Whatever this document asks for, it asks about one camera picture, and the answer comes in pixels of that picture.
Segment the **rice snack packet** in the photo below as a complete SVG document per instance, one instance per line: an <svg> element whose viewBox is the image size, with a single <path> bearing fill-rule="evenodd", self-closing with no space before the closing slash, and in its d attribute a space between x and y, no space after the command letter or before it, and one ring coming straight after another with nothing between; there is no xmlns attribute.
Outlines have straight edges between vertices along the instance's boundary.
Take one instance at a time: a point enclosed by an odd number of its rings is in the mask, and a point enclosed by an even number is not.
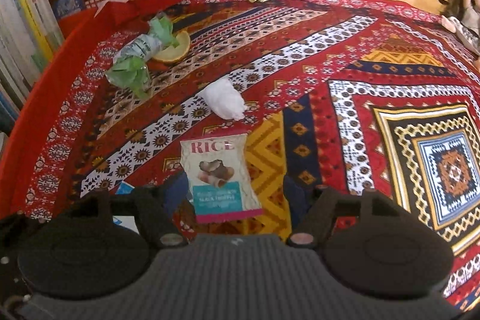
<svg viewBox="0 0 480 320"><path fill-rule="evenodd" d="M247 134L182 140L181 166L198 223L223 223L263 213L251 185Z"/></svg>

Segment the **white blue paper bag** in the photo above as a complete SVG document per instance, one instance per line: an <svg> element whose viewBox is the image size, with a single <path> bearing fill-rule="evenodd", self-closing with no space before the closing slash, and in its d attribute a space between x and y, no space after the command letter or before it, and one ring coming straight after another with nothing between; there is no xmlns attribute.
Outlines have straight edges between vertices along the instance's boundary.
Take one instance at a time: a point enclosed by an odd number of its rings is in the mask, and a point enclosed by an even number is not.
<svg viewBox="0 0 480 320"><path fill-rule="evenodd" d="M129 198L129 195L133 190L133 185L124 181L120 183L114 196L112 221L115 225L125 227L138 234L139 230L134 218L134 203Z"/></svg>

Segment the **brown haired doll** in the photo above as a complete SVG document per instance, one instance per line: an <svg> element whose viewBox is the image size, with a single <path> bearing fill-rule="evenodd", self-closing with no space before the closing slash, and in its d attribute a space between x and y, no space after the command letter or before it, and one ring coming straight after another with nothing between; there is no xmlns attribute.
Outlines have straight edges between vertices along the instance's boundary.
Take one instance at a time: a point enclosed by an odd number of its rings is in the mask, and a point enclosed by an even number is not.
<svg viewBox="0 0 480 320"><path fill-rule="evenodd" d="M479 0L448 0L441 24L474 53L474 68L479 71Z"/></svg>

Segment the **green leaf plastic bottle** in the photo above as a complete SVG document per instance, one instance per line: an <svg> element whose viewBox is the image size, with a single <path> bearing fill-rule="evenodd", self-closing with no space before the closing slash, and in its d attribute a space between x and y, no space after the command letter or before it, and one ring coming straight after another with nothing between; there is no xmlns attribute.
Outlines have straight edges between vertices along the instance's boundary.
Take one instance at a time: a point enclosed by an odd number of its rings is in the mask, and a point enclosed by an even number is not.
<svg viewBox="0 0 480 320"><path fill-rule="evenodd" d="M169 47L177 47L173 23L165 13L158 13L148 22L149 32L126 44L113 58L113 65L105 73L115 87L128 89L139 99L146 98L151 78L146 63L155 54Z"/></svg>

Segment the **left upright books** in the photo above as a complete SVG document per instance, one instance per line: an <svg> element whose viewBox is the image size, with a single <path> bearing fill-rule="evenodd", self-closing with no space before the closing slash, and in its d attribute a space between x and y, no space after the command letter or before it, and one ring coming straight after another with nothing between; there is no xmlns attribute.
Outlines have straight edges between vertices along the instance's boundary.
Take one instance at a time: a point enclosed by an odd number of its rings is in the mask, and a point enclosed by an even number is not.
<svg viewBox="0 0 480 320"><path fill-rule="evenodd" d="M11 133L63 42L49 0L1 0L1 132Z"/></svg>

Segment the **red patterned tablecloth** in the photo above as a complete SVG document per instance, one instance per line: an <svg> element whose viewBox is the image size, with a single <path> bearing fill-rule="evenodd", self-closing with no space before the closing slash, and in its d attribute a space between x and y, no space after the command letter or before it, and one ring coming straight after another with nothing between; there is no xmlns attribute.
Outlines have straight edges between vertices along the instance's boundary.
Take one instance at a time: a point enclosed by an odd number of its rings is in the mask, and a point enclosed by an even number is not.
<svg viewBox="0 0 480 320"><path fill-rule="evenodd" d="M191 36L174 64L146 65L146 98L111 85L114 56L165 13ZM479 72L473 54L439 19L387 0L142 0L84 11L20 112L1 158L1 215L50 219L98 189L160 184L181 167L182 140L246 132L247 165L263 213L199 225L188 236L289 235L289 175L306 190L377 190L433 229L426 165L407 137L379 124L376 108L426 110L430 136L452 129L442 106L462 106L470 149L479 149ZM199 96L228 78L247 110L222 119Z"/></svg>

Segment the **white tissue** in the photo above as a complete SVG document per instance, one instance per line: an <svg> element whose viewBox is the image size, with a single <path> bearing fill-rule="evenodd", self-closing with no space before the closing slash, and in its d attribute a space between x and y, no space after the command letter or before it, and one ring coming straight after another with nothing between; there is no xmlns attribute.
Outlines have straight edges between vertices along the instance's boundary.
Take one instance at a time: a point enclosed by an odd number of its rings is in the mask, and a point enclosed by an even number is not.
<svg viewBox="0 0 480 320"><path fill-rule="evenodd" d="M211 111L222 119L239 121L245 117L245 101L228 78L210 83L199 96Z"/></svg>

